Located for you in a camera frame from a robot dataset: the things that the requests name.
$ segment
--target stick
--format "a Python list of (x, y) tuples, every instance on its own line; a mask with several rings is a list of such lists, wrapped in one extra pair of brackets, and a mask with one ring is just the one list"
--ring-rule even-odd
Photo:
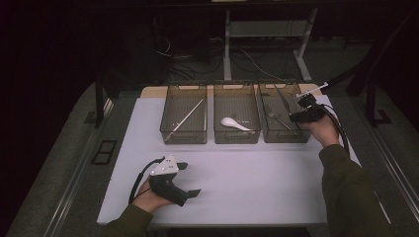
[(166, 136), (166, 138), (164, 139), (164, 141), (168, 141), (169, 139), (170, 139), (170, 137), (173, 135), (173, 133), (175, 132), (175, 131), (177, 131), (178, 130), (178, 128), (186, 121), (186, 119), (188, 119), (188, 117), (194, 112), (194, 110), (196, 110), (197, 109), (197, 107), (203, 102), (203, 100), (204, 99), (201, 99), (195, 106), (194, 106), (194, 108), (185, 116), (185, 118), (183, 118), (182, 120), (181, 120), (181, 122), (179, 122), (179, 124), (175, 127), (175, 129), (173, 129), (173, 131), (172, 132), (170, 132), (170, 134), (169, 135), (167, 135)]

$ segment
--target hand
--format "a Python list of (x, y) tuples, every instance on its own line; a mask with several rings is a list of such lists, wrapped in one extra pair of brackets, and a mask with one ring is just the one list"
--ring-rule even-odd
[(310, 129), (311, 134), (323, 147), (340, 144), (339, 132), (332, 119), (328, 116), (324, 116), (318, 121), (302, 123), (301, 126)]
[(151, 190), (150, 183), (148, 182), (149, 179), (150, 177), (148, 177), (144, 184), (142, 184), (139, 188), (138, 196), (132, 201), (132, 204), (147, 211), (148, 213), (153, 213), (161, 206), (173, 204), (172, 201), (159, 197)]

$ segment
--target wire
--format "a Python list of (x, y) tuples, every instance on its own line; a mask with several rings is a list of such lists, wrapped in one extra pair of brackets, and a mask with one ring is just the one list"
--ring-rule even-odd
[(244, 54), (246, 54), (249, 58), (250, 58), (250, 60), (252, 60), (252, 62), (253, 62), (253, 64), (255, 64), (255, 66), (259, 69), (259, 71), (261, 71), (262, 73), (264, 73), (264, 74), (266, 74), (266, 75), (268, 75), (268, 76), (270, 76), (270, 77), (274, 77), (274, 78), (276, 78), (276, 79), (279, 79), (279, 80), (282, 80), (282, 81), (285, 81), (285, 82), (287, 82), (287, 80), (284, 80), (284, 79), (282, 79), (282, 78), (280, 78), (280, 77), (277, 77), (277, 76), (274, 76), (274, 75), (272, 75), (272, 74), (270, 74), (270, 73), (268, 73), (268, 72), (266, 72), (266, 71), (264, 71), (264, 70), (262, 70), (262, 68), (260, 68), (259, 66), (258, 66), (258, 64), (253, 60), (253, 58), (245, 51), (245, 50), (243, 50), (243, 49), (240, 49), (241, 51), (243, 51), (244, 52)]
[(336, 128), (339, 131), (339, 134), (342, 136), (342, 142), (343, 142), (343, 147), (345, 148), (345, 151), (348, 153), (348, 155), (350, 155), (349, 152), (349, 142), (348, 142), (348, 137), (346, 135), (345, 130), (343, 129), (341, 123), (329, 112), (329, 110), (326, 109), (329, 108), (331, 111), (333, 111), (333, 113), (336, 114), (336, 112), (333, 110), (333, 108), (331, 108), (330, 106), (327, 105), (317, 105), (317, 104), (313, 104), (314, 106), (318, 107), (319, 109), (321, 109), (322, 111), (324, 111), (326, 113), (326, 115), (328, 117), (330, 117), (330, 119), (333, 121), (333, 123), (335, 124)]
[(234, 65), (236, 65), (236, 67), (238, 67), (239, 69), (245, 71), (245, 72), (259, 72), (259, 70), (248, 70), (246, 68), (241, 67), (236, 60), (234, 59), (233, 54), (230, 54), (230, 60), (234, 63)]
[(138, 174), (138, 177), (136, 177), (135, 183), (134, 183), (134, 184), (133, 184), (133, 186), (132, 186), (132, 190), (131, 190), (131, 193), (130, 193), (130, 195), (129, 195), (129, 200), (128, 200), (128, 203), (132, 203), (132, 201), (133, 201), (133, 200), (137, 197), (137, 196), (135, 196), (135, 193), (136, 193), (136, 190), (138, 189), (139, 182), (141, 181), (142, 177), (144, 176), (145, 171), (147, 171), (147, 169), (148, 169), (151, 165), (153, 165), (153, 164), (155, 164), (155, 163), (161, 163), (164, 159), (165, 159), (165, 158), (164, 158), (164, 156), (163, 156), (163, 158), (161, 158), (161, 159), (155, 159), (155, 160), (151, 161), (150, 163), (148, 163), (148, 164), (144, 167), (144, 169), (141, 171), (141, 173), (139, 173), (139, 174)]

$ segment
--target metal mesh tray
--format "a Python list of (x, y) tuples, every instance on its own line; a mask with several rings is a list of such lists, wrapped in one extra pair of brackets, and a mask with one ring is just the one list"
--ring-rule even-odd
[(207, 85), (172, 82), (160, 124), (165, 144), (207, 143)]
[[(253, 82), (215, 81), (213, 129), (216, 144), (255, 144), (261, 125)], [(221, 124), (223, 118), (232, 118), (249, 128), (242, 131)]]
[(302, 110), (296, 99), (300, 94), (297, 84), (286, 85), (277, 80), (259, 81), (259, 93), (263, 110), (260, 111), (264, 140), (267, 143), (305, 143), (311, 135), (290, 120), (289, 113)]

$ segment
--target cable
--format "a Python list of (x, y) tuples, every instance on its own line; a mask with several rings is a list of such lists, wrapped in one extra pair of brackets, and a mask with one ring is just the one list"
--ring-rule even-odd
[(258, 64), (253, 60), (253, 58), (249, 55), (249, 54), (247, 54), (247, 52), (245, 51), (245, 50), (243, 50), (243, 49), (240, 49), (241, 51), (243, 51), (244, 52), (244, 54), (246, 54), (249, 58), (250, 58), (250, 60), (252, 60), (252, 62), (253, 62), (253, 64), (255, 64), (255, 66), (262, 72), (262, 73), (264, 73), (264, 74), (266, 74), (266, 75), (268, 75), (268, 76), (270, 76), (270, 77), (274, 77), (274, 78), (276, 78), (276, 79), (279, 79), (279, 80), (282, 80), (282, 81), (285, 81), (285, 82), (287, 82), (287, 80), (284, 80), (284, 79), (282, 79), (282, 78), (280, 78), (280, 77), (277, 77), (277, 76), (274, 76), (274, 75), (272, 75), (272, 74), (270, 74), (270, 73), (268, 73), (268, 72), (266, 72), (266, 71), (264, 71), (264, 70), (262, 70), (262, 68), (260, 68), (259, 66), (258, 66)]
[(144, 167), (144, 169), (141, 171), (141, 173), (139, 173), (139, 174), (138, 174), (138, 177), (136, 177), (135, 183), (134, 183), (134, 184), (133, 184), (133, 186), (132, 186), (132, 190), (131, 190), (131, 193), (130, 193), (130, 195), (129, 195), (129, 200), (128, 200), (128, 203), (132, 203), (132, 201), (133, 201), (136, 197), (138, 197), (139, 195), (141, 195), (141, 194), (145, 193), (145, 191), (144, 191), (144, 192), (142, 192), (141, 194), (139, 194), (138, 196), (136, 196), (136, 195), (135, 195), (136, 190), (138, 189), (139, 182), (141, 181), (142, 177), (144, 176), (145, 171), (147, 171), (147, 169), (148, 169), (151, 165), (153, 165), (153, 164), (155, 164), (155, 163), (161, 163), (164, 159), (165, 159), (165, 158), (164, 158), (164, 156), (163, 156), (163, 158), (161, 158), (161, 159), (155, 159), (155, 160), (151, 161), (150, 163), (148, 163), (148, 165), (146, 165), (146, 166)]
[(332, 110), (335, 113), (335, 111), (333, 110), (333, 108), (331, 108), (330, 106), (327, 106), (327, 105), (323, 105), (323, 104), (318, 105), (316, 103), (312, 103), (311, 105), (314, 106), (314, 107), (319, 108), (320, 110), (322, 110), (323, 112), (325, 112), (328, 117), (330, 117), (330, 119), (335, 124), (336, 128), (338, 129), (339, 134), (342, 137), (343, 147), (345, 148), (345, 151), (348, 153), (348, 155), (350, 155), (350, 152), (349, 152), (349, 142), (348, 142), (348, 137), (346, 135), (345, 130), (343, 129), (343, 127), (340, 124), (340, 122), (329, 112), (329, 110), (326, 109), (326, 107), (327, 107), (327, 108), (329, 108), (330, 110)]

